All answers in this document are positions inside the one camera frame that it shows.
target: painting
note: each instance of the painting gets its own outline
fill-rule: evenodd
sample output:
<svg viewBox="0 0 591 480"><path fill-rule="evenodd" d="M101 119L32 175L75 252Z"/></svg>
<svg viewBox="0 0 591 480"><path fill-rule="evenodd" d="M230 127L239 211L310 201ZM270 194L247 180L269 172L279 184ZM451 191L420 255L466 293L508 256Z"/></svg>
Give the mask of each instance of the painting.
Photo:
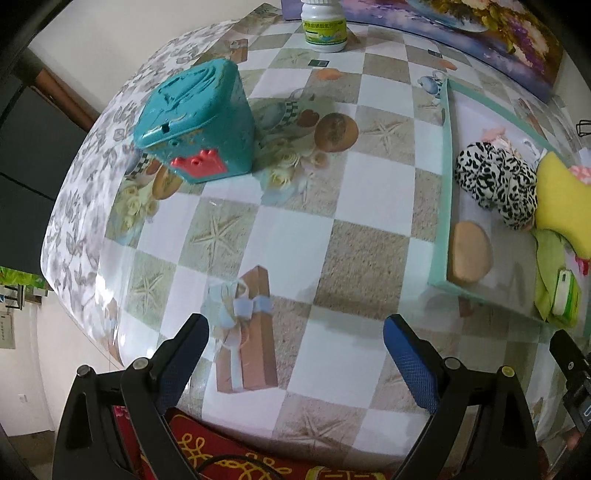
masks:
<svg viewBox="0 0 591 480"><path fill-rule="evenodd" d="M455 47L549 100L563 49L517 0L342 0L347 20L396 28ZM282 0L296 20L300 0Z"/></svg>

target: ribbon bow print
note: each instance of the ribbon bow print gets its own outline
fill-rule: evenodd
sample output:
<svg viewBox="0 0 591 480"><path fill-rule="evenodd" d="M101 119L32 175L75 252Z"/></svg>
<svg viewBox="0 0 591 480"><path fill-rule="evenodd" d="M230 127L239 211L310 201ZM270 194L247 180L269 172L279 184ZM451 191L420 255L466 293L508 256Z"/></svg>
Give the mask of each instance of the ribbon bow print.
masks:
<svg viewBox="0 0 591 480"><path fill-rule="evenodd" d="M213 327L217 348L230 350L230 377L234 391L243 390L240 348L248 341L248 324L257 312L271 313L271 299L249 298L249 288L238 279L209 287L202 312Z"/></svg>

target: yellow cushion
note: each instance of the yellow cushion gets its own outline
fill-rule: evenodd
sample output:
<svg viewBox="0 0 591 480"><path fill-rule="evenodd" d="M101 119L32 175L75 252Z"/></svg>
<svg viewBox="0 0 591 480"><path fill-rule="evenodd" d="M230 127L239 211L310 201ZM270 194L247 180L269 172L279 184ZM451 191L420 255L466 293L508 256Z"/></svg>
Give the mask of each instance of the yellow cushion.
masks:
<svg viewBox="0 0 591 480"><path fill-rule="evenodd" d="M548 153L537 171L535 225L565 237L580 258L591 258L591 186Z"/></svg>

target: gray leaf pattern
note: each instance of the gray leaf pattern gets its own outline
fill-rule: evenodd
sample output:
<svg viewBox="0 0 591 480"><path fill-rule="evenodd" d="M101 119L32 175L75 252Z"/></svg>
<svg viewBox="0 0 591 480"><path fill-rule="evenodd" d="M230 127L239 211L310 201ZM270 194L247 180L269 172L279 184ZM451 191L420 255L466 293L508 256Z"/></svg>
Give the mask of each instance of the gray leaf pattern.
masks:
<svg viewBox="0 0 591 480"><path fill-rule="evenodd" d="M109 102L70 166L47 226L41 269L66 309L91 337L97 312L104 316L103 308L95 302L95 282L106 221L144 103L154 88L190 68L234 23L199 28L156 51Z"/></svg>

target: table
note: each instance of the table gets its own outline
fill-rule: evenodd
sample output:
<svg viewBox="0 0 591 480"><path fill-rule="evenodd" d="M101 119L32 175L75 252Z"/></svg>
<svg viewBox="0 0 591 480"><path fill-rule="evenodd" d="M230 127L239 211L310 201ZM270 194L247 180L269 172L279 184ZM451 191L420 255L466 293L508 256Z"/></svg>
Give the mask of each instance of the table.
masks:
<svg viewBox="0 0 591 480"><path fill-rule="evenodd" d="M568 423L564 378L548 351L553 329L427 285L441 111L418 81L438 70L483 92L539 128L569 162L580 148L572 121L560 99L546 106L457 50L386 28L349 28L357 40L344 52L315 53L299 23L263 5L156 52L76 157L48 227L43 271L87 334L127 366L151 356L204 303L219 309L216 295L264 297L262 271L244 277L264 267L270 350L269 325L254 314L239 320L238 333L266 335L253 361L272 353L275 368L263 382L277 386L218 391L218 370L233 372L229 388L252 380L251 373L236 380L231 366L244 357L228 347L229 330L218 329L179 405L260 448L356 468L381 468L409 452L427 415L383 345L382 322L393 312L468 368L512 365L538 438L549 437ZM156 85L197 59L219 57L239 62L260 128L255 173L191 186L140 158L132 131ZM259 298L258 310L265 305ZM223 351L232 362L220 367ZM461 435L466 440L468 430ZM455 447L450 461L461 454Z"/></svg>

